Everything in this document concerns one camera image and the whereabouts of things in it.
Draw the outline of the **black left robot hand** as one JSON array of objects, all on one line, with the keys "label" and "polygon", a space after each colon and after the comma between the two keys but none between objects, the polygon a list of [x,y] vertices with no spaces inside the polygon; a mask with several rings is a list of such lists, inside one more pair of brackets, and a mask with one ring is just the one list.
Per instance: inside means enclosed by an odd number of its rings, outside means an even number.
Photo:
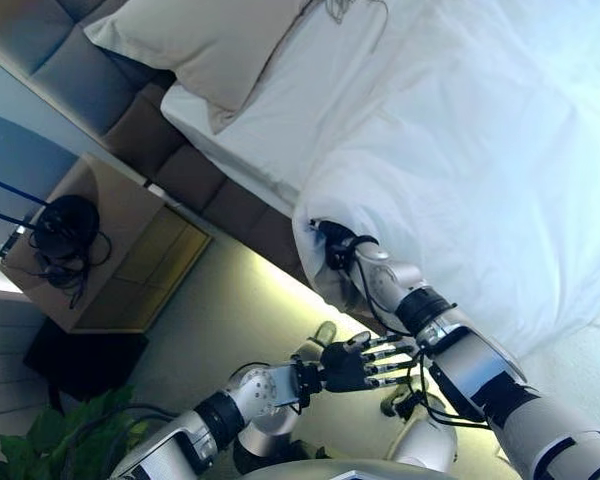
[{"label": "black left robot hand", "polygon": [[331,393],[375,390],[408,382],[409,371],[418,364],[411,346],[397,334],[373,337],[369,331],[324,348],[319,378]]}]

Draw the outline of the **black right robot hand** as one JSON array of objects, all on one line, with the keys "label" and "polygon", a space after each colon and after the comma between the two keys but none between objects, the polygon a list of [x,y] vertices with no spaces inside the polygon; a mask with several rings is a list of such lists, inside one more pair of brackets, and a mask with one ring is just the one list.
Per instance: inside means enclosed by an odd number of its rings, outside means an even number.
[{"label": "black right robot hand", "polygon": [[357,235],[349,228],[330,220],[311,219],[309,224],[324,240],[327,266],[335,271],[348,271]]}]

